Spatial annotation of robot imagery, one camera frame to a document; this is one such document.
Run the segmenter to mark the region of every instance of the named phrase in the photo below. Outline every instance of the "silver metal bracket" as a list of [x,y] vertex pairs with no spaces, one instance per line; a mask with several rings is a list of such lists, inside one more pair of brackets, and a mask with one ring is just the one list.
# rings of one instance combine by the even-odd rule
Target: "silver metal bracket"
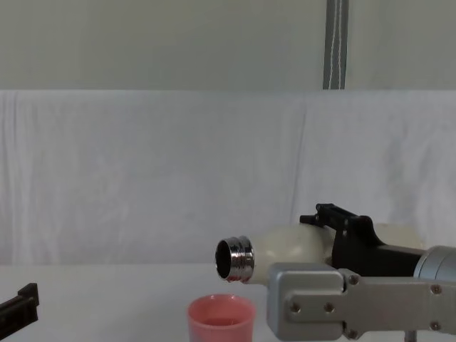
[[367,331],[456,334],[456,283],[361,277],[325,264],[275,264],[267,321],[283,341],[356,340]]

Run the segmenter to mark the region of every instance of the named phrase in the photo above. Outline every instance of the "white table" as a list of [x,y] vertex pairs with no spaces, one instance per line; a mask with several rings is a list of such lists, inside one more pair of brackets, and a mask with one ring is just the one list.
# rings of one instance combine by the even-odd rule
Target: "white table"
[[[255,342],[278,341],[266,325],[266,288],[228,284],[211,264],[122,266],[0,266],[0,299],[38,283],[39,320],[8,342],[184,342],[186,307],[198,296],[229,292],[257,307]],[[372,333],[362,341],[401,341],[401,333]],[[422,341],[454,341],[431,335]]]

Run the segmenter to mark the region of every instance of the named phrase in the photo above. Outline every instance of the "screw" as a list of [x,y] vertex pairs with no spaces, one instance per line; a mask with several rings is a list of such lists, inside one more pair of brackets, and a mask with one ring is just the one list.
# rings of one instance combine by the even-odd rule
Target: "screw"
[[323,306],[323,309],[328,313],[330,314],[331,312],[334,312],[334,305],[332,303],[326,303],[324,306]]
[[354,330],[349,330],[348,333],[347,333],[347,338],[351,339],[351,340],[355,340],[357,339],[358,337],[358,332],[357,331],[354,331]]
[[442,293],[442,288],[440,287],[440,285],[431,285],[430,287],[430,291],[433,293],[433,294],[441,294]]
[[441,328],[439,322],[430,322],[429,327],[430,327],[430,329],[433,330],[433,331],[439,331],[440,328]]
[[301,311],[301,307],[300,307],[299,304],[297,304],[297,303],[291,303],[290,311],[291,311],[292,313],[297,314],[297,313],[299,313],[299,312]]
[[359,283],[359,277],[358,276],[349,276],[348,283],[350,283],[350,285],[358,284]]

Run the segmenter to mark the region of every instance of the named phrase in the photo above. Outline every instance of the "black clamp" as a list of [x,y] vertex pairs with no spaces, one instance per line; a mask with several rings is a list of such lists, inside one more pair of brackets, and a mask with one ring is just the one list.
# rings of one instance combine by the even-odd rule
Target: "black clamp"
[[425,251],[383,243],[375,233],[372,219],[358,216],[334,204],[316,205],[315,215],[303,215],[302,224],[336,230],[332,266],[350,269],[361,276],[413,276]]
[[0,340],[38,320],[38,286],[30,283],[17,294],[0,304]]

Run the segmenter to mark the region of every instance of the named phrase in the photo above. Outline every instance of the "pink cup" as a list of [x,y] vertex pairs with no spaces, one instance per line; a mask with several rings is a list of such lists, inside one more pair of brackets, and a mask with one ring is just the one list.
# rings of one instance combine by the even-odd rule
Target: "pink cup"
[[190,342],[252,342],[255,306],[232,294],[212,294],[188,307]]

